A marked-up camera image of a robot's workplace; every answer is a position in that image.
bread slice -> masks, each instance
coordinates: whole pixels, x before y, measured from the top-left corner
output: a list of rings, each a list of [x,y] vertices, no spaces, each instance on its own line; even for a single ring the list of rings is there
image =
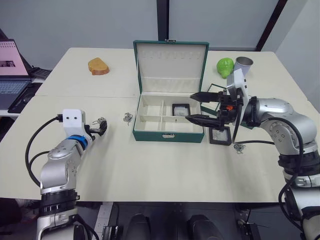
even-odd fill
[[[109,72],[109,67],[99,57],[88,62],[89,70],[92,75],[103,75]]]

gray wall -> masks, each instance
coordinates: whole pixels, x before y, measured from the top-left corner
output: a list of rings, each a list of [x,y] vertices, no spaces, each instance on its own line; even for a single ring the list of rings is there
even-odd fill
[[[283,32],[276,28],[287,24],[279,18],[263,50],[275,52],[308,100],[320,112],[320,3],[319,0],[303,2],[304,6],[287,34],[283,37]],[[292,21],[291,12],[285,10],[302,5],[297,0],[289,0],[287,4],[282,21],[288,18]]]
[[[278,0],[170,0],[169,38],[254,50]]]
[[[8,0],[0,28],[26,60],[52,69],[70,47],[133,48],[157,40],[156,0]]]

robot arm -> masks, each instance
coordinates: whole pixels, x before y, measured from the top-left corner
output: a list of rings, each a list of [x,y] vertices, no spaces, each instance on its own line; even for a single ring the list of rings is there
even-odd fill
[[[276,98],[249,99],[241,69],[228,77],[227,90],[229,94],[225,90],[219,93],[198,92],[190,96],[199,102],[219,102],[217,118],[199,114],[186,118],[194,124],[221,131],[225,124],[235,125],[237,122],[266,130],[280,153],[278,163],[283,167],[285,181],[290,183],[283,189],[289,217],[293,221],[303,221],[307,240],[320,238],[320,156],[314,122],[295,112],[286,101]]]
[[[80,199],[75,190],[77,168],[84,152],[95,140],[91,133],[102,136],[107,129],[107,121],[99,118],[99,128],[92,129],[85,124],[85,113],[79,109],[63,110],[62,121],[66,139],[48,153],[48,161],[40,174],[37,240],[82,239],[85,231],[89,235],[88,225],[74,224],[75,221],[83,221],[75,208],[76,201]]]

laptop keyboard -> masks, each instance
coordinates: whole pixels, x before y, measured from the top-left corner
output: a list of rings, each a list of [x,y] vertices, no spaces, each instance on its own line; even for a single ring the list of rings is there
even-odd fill
[[[27,84],[25,81],[0,81],[0,94],[18,94]]]

metal cup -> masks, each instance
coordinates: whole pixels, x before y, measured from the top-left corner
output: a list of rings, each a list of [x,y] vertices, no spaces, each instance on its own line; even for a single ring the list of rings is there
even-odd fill
[[[252,61],[250,58],[245,56],[238,56],[235,59],[233,70],[235,71],[237,69],[242,69],[243,76],[245,76],[252,64],[254,64],[254,61]]]

